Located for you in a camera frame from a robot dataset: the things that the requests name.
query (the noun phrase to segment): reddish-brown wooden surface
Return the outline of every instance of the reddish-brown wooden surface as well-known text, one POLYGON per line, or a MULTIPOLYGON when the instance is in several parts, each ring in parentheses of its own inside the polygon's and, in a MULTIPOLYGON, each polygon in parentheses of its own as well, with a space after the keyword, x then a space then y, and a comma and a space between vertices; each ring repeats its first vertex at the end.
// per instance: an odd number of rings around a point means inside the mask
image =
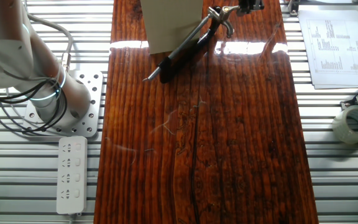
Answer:
POLYGON ((140 1, 114 2, 95 224, 318 222, 280 3, 231 22, 172 82, 143 83, 163 55, 140 1))

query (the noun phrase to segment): power strip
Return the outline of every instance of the power strip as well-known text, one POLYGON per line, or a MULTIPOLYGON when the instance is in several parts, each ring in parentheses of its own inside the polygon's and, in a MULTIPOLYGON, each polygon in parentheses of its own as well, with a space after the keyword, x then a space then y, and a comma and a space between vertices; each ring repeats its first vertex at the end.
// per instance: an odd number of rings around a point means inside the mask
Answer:
POLYGON ((56 208, 59 214, 80 213, 86 208, 88 140, 82 136, 59 140, 56 208))

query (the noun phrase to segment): cardboard box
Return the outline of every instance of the cardboard box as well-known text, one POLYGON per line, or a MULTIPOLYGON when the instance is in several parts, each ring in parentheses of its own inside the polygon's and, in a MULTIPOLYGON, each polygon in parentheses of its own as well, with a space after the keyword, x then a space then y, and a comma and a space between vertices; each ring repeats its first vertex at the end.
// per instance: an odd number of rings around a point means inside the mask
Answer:
POLYGON ((141 4, 150 54, 175 50, 202 19, 203 0, 141 0, 141 4))

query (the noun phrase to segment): clear tape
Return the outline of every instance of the clear tape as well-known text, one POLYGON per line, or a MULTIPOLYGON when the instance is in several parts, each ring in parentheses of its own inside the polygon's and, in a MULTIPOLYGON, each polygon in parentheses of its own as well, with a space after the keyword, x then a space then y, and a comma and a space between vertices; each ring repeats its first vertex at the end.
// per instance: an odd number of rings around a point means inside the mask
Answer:
POLYGON ((347 123, 348 118, 352 118, 358 122, 358 106, 350 106, 334 118, 334 134, 344 143, 356 144, 358 143, 358 131, 349 127, 347 123))

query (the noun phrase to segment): bracket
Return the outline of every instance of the bracket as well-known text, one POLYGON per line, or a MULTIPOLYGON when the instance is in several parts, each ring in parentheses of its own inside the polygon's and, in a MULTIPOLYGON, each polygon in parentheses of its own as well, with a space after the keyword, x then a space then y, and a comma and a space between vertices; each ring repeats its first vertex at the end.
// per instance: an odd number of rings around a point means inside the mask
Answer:
POLYGON ((290 12, 291 16, 298 16, 300 2, 301 0, 289 0, 288 11, 290 12))

